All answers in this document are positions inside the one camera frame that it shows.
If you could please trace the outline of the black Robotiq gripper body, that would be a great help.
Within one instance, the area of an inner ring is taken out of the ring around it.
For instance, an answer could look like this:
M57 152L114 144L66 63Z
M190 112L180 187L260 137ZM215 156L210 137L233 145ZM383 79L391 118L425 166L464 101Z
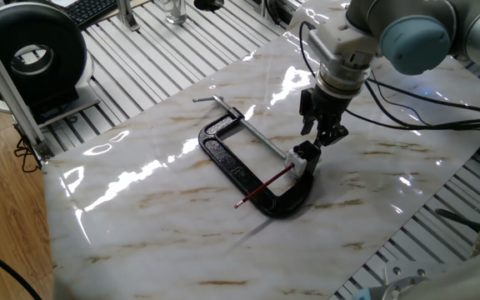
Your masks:
M348 108L350 98L335 97L316 85L312 91L312 103L315 118L319 123L335 125L341 122L344 111Z

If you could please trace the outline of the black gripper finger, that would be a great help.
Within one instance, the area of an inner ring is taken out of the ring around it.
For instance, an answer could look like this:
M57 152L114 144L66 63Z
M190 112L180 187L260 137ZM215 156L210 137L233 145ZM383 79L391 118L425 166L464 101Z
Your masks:
M340 122L317 123L317 135L314 144L317 147L326 147L339 142L348 135L348 130Z
M312 131L313 124L316 121L312 93L312 88L303 89L301 92L299 114L302 116L302 136L307 135Z

